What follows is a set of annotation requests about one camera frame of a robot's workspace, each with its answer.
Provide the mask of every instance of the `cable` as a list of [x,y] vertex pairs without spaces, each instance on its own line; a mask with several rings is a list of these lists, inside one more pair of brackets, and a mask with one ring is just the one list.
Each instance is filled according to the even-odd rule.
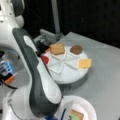
[[10,88],[10,89],[13,89],[13,90],[18,89],[18,88],[16,88],[16,87],[13,87],[13,86],[11,86],[11,85],[6,84],[5,82],[4,82],[4,85],[5,85],[6,87]]

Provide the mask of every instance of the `plate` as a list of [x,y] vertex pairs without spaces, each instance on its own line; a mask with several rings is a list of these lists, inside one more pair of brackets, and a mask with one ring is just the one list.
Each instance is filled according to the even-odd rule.
[[84,52],[75,55],[70,52],[70,48],[65,46],[65,53],[61,55],[53,55],[50,52],[44,54],[49,58],[48,70],[58,84],[76,82],[83,78],[89,70],[89,68],[78,68],[79,60],[88,59],[87,55]]
[[65,103],[70,100],[74,101],[72,109],[84,114],[83,120],[97,120],[95,109],[87,100],[77,96],[64,96],[63,98]]

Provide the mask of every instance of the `table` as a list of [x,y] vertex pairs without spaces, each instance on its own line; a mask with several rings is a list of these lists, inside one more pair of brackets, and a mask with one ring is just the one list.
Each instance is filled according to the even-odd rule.
[[[94,41],[70,32],[61,42],[66,46],[81,45],[92,59],[86,80],[77,89],[64,95],[81,96],[88,100],[96,110],[98,120],[118,120],[120,117],[120,49]],[[25,71],[14,81],[14,86],[22,86],[27,78]]]

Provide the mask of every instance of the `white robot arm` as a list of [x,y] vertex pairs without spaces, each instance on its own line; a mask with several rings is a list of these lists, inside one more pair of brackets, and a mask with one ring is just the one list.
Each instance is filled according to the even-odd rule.
[[24,10],[24,1],[0,0],[0,8],[0,47],[16,51],[29,74],[28,85],[4,98],[3,120],[8,120],[8,112],[15,115],[15,120],[39,120],[53,115],[61,102],[61,92],[42,59],[36,56],[37,49],[32,38],[20,28],[16,19]]

